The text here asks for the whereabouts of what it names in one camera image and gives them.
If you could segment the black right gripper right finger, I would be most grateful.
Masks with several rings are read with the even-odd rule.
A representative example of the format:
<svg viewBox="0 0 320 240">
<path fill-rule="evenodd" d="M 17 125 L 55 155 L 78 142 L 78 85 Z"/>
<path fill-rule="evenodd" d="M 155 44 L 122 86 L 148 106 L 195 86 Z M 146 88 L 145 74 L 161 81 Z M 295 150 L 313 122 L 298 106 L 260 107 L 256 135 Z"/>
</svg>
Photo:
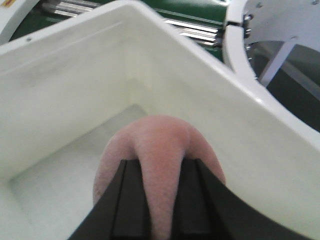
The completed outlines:
<svg viewBox="0 0 320 240">
<path fill-rule="evenodd" d="M 304 240 L 232 193 L 199 159 L 181 165 L 173 213 L 175 240 Z"/>
</svg>

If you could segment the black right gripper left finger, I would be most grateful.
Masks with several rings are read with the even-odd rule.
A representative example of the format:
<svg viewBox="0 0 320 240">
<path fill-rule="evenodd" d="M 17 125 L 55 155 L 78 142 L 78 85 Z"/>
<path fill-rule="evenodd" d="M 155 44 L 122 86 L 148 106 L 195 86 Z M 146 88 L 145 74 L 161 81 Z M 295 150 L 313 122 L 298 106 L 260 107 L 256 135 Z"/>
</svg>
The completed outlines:
<svg viewBox="0 0 320 240">
<path fill-rule="evenodd" d="M 137 159 L 120 161 L 102 197 L 69 239 L 151 239 L 150 212 Z"/>
</svg>

